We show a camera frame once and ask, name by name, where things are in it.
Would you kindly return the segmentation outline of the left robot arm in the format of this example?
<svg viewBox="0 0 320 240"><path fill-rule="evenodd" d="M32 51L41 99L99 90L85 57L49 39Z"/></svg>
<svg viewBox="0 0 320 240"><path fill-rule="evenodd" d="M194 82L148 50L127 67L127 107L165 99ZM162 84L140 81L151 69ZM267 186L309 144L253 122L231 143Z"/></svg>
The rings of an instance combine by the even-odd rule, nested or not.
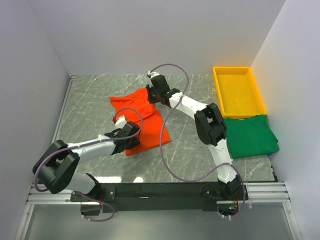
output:
<svg viewBox="0 0 320 240"><path fill-rule="evenodd" d="M131 121L98 138L80 143L54 141L33 166L35 181L45 185L52 194L63 190L80 192L88 201L100 195L100 183L90 174L77 172L81 162L102 156L112 156L140 144L140 127Z"/></svg>

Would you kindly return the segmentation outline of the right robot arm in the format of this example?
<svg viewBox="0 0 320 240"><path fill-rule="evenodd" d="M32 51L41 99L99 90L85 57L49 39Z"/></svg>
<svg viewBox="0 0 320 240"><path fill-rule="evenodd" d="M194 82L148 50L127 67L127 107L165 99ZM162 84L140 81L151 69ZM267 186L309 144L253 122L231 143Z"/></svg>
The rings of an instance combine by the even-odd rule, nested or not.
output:
<svg viewBox="0 0 320 240"><path fill-rule="evenodd" d="M170 88L164 75L155 71L147 74L150 84L146 86L148 101L161 103L171 110L165 117L167 122L175 110L194 120L198 139L208 147L215 167L210 173L217 172L217 186L206 193L217 200L232 200L245 193L241 175L233 165L227 146L227 125L215 103L205 104L194 100L184 92Z"/></svg>

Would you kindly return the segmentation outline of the orange t shirt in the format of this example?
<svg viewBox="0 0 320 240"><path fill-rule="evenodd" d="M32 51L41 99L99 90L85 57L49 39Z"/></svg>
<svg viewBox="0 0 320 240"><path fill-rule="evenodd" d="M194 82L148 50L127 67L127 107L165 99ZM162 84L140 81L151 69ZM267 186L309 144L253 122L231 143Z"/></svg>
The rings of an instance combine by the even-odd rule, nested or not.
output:
<svg viewBox="0 0 320 240"><path fill-rule="evenodd" d="M139 88L126 96L111 96L109 98L115 111L121 111L118 116L125 116L128 121L143 125L139 135L140 144L126 150L125 154L131 156L160 145L160 134L163 126L163 117L155 105L149 103L146 88Z"/></svg>

